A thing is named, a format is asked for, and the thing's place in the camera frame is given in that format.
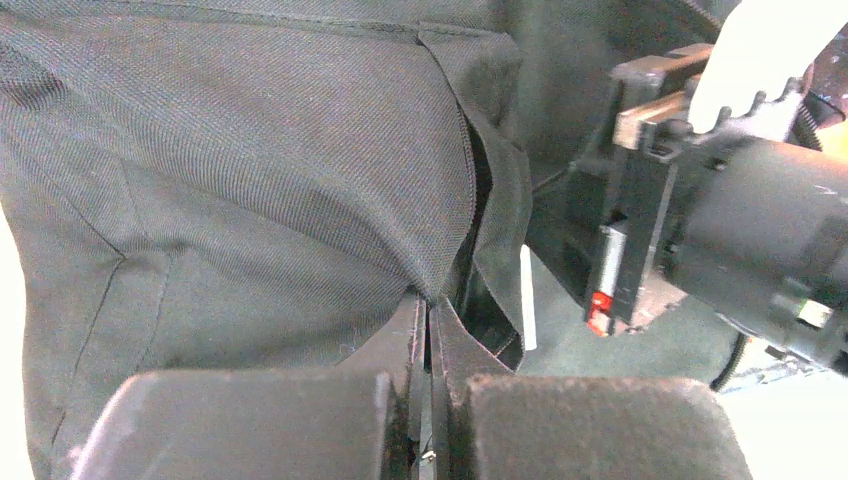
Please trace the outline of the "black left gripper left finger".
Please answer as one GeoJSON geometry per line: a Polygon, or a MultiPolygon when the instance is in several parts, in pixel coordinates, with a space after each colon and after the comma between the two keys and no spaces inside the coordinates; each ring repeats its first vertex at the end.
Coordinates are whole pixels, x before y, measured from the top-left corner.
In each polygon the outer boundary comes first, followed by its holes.
{"type": "Polygon", "coordinates": [[[414,479],[426,303],[407,293],[339,365],[171,370],[128,379],[76,479],[414,479]]]}

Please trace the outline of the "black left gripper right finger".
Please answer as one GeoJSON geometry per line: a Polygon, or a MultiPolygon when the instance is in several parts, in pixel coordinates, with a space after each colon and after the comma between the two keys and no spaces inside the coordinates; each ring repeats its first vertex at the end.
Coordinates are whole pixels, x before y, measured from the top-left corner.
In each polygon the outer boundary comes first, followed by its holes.
{"type": "Polygon", "coordinates": [[[683,378],[520,376],[429,310],[439,479],[747,479],[730,420],[683,378]]]}

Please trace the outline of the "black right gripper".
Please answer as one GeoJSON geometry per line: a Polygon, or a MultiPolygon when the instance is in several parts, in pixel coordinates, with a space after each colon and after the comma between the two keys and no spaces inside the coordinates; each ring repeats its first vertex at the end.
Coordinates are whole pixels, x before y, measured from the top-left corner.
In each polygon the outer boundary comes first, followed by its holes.
{"type": "Polygon", "coordinates": [[[640,332],[686,296],[656,263],[680,153],[656,136],[684,113],[686,83],[699,77],[711,50],[696,43],[611,72],[609,113],[599,139],[608,164],[586,287],[585,321],[600,337],[640,332]]]}

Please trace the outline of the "white marker grey cap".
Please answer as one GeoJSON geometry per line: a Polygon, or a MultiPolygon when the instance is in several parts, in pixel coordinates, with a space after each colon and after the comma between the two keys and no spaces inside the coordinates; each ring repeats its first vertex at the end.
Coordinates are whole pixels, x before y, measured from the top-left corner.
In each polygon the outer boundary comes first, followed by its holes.
{"type": "Polygon", "coordinates": [[[531,250],[527,245],[520,249],[520,287],[523,343],[526,351],[536,350],[537,328],[531,250]]]}

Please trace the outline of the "black fabric backpack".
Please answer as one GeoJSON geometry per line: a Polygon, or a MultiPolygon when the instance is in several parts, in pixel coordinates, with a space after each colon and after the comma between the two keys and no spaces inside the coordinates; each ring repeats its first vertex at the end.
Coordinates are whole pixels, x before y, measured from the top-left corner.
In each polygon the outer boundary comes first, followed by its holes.
{"type": "Polygon", "coordinates": [[[698,1],[5,1],[1,203],[38,479],[149,370],[337,364],[402,295],[510,367],[519,249],[698,1]]]}

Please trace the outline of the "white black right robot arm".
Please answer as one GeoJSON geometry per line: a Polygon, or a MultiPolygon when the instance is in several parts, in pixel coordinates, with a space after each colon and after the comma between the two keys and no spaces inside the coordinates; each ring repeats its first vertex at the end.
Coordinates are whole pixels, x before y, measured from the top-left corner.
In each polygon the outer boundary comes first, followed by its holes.
{"type": "Polygon", "coordinates": [[[693,297],[743,335],[845,374],[847,165],[789,142],[801,76],[697,132],[688,114],[710,54],[694,44],[612,71],[585,322],[631,333],[693,297]]]}

